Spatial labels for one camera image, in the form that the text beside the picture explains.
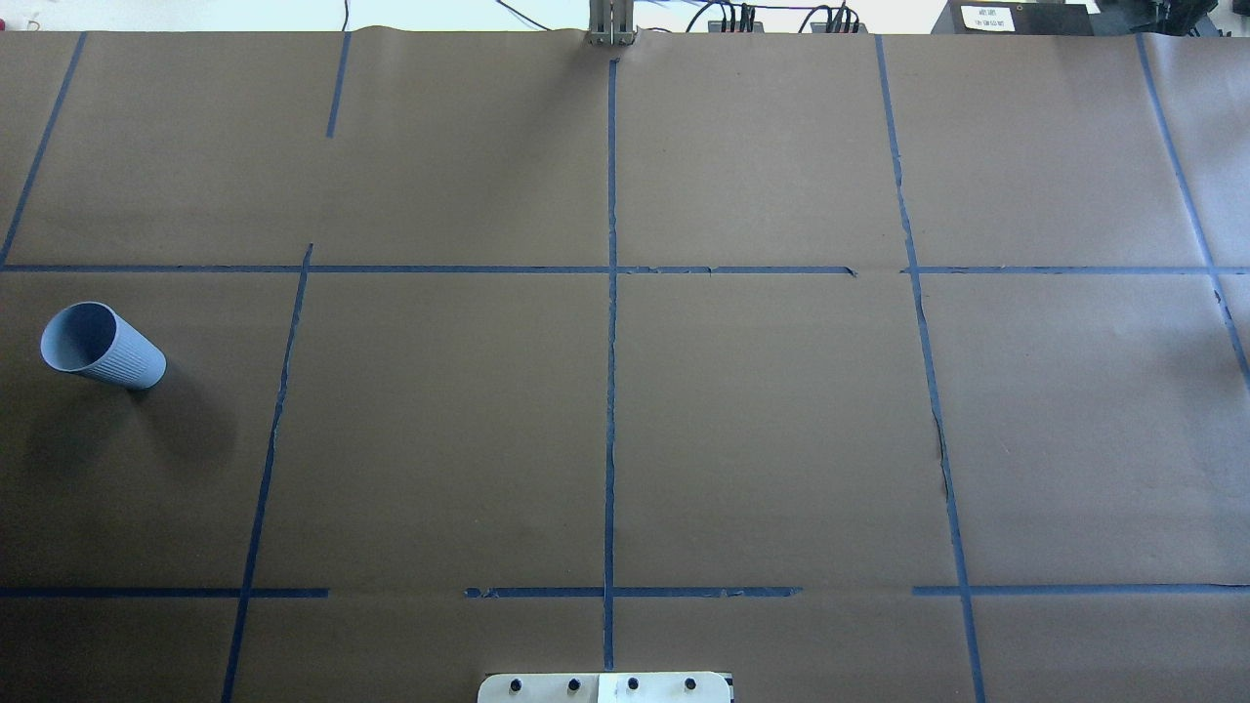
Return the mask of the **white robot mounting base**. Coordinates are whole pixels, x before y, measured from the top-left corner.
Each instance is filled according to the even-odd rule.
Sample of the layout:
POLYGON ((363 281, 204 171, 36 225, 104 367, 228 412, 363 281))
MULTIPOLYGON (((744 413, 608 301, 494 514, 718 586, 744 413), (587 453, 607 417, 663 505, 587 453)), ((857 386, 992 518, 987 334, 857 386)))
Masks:
POLYGON ((478 702, 732 702, 731 675, 711 670, 488 675, 478 702))

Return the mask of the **black box with white label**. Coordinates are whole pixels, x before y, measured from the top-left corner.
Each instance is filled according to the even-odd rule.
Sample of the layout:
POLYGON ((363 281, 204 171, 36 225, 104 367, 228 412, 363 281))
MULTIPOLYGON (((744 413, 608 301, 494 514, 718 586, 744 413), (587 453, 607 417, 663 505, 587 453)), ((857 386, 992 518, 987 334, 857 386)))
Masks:
POLYGON ((932 35, 1091 36, 1098 4, 1068 1, 946 1, 932 35))

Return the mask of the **aluminium frame post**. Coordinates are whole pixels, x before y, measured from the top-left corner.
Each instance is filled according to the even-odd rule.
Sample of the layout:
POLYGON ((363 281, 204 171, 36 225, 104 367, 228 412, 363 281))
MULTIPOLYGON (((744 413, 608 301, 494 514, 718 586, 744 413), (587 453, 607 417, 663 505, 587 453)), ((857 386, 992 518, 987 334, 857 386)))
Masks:
POLYGON ((634 0, 590 0, 586 41, 591 46, 630 46, 638 40, 634 0))

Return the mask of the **blue ribbed plastic cup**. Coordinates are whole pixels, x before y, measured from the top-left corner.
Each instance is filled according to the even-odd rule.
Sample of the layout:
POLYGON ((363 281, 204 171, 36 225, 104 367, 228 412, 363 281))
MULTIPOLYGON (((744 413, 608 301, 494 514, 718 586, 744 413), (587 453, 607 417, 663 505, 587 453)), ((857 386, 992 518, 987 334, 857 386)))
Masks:
POLYGON ((152 341, 104 303, 62 308, 46 323, 39 350, 55 372, 148 392, 165 377, 168 359, 152 341))

